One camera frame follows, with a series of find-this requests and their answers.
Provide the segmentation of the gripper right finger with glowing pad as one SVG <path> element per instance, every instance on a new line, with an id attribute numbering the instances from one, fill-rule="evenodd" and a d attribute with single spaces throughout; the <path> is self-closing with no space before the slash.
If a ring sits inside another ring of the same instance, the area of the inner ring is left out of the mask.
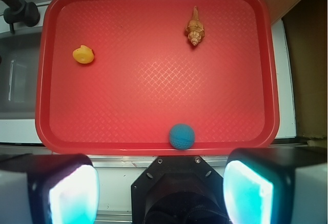
<path id="1" fill-rule="evenodd" d="M 327 149 L 235 149 L 223 196 L 232 223 L 327 223 Z"/>

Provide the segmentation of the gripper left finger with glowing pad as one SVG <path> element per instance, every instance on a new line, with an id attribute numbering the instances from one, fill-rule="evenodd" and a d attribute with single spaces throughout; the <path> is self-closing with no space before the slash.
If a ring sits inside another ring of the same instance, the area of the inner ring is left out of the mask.
<path id="1" fill-rule="evenodd" d="M 94 223 L 98 204 L 88 156 L 1 155 L 1 223 Z"/>

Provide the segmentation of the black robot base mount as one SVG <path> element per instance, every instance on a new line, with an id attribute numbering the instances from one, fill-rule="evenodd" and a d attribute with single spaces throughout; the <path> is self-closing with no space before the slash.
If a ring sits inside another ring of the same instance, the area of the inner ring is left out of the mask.
<path id="1" fill-rule="evenodd" d="M 131 184 L 132 223 L 229 223 L 223 178 L 200 156 L 160 156 Z"/>

